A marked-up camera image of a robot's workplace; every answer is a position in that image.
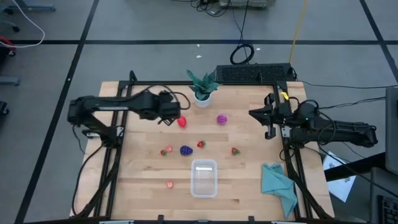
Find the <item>green plant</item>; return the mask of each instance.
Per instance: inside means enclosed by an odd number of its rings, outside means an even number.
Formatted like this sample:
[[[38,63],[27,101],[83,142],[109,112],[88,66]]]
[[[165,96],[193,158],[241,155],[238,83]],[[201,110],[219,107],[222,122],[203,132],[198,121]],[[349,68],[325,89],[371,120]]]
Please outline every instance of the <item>green plant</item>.
[[[215,82],[216,71],[210,74],[206,73],[202,80],[189,70],[187,70],[187,74],[193,81],[193,86],[189,86],[189,88],[195,93],[198,100],[207,100],[210,97],[210,93],[217,90],[219,86],[219,84]]]

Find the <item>yellow tag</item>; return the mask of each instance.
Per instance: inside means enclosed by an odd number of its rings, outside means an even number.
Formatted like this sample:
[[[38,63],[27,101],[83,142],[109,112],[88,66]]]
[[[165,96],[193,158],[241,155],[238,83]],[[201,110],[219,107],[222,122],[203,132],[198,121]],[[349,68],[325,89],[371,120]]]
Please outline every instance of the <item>yellow tag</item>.
[[[287,93],[282,92],[282,95],[284,96],[284,98],[285,98],[286,100],[289,100],[289,96],[287,95]]]

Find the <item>white pot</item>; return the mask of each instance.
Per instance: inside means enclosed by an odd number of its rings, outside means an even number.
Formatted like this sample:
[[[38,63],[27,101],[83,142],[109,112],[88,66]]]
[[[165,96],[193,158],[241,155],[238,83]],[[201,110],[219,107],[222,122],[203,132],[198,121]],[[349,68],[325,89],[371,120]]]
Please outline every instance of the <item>white pot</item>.
[[[193,93],[193,97],[194,97],[194,99],[195,99],[195,104],[196,104],[198,107],[200,107],[200,108],[205,108],[205,107],[207,107],[208,105],[210,105],[212,94],[213,94],[213,93],[210,93],[210,96],[209,96],[209,98],[207,98],[207,100],[199,100],[199,99],[197,98],[197,96],[195,95],[195,93]]]

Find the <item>potted plant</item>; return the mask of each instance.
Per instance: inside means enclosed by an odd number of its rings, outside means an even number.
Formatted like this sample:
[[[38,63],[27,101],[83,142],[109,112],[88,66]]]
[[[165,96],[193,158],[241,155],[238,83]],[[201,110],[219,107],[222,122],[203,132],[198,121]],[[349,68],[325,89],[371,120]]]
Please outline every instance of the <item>potted plant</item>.
[[[219,84],[215,82],[216,71],[207,74],[202,80],[196,77],[191,71],[187,70],[188,76],[193,81],[193,86],[189,88],[193,91],[193,96],[195,98],[195,104],[200,108],[205,108],[210,104],[211,93],[217,90]]]

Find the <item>purple ball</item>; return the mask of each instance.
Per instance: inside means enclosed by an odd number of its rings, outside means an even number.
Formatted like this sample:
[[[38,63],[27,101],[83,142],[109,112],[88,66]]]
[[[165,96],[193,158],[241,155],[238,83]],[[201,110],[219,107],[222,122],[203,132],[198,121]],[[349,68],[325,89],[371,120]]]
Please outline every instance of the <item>purple ball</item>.
[[[224,124],[226,124],[226,121],[227,121],[227,119],[226,119],[226,115],[225,114],[220,114],[220,115],[217,116],[217,123],[218,124],[224,125]]]

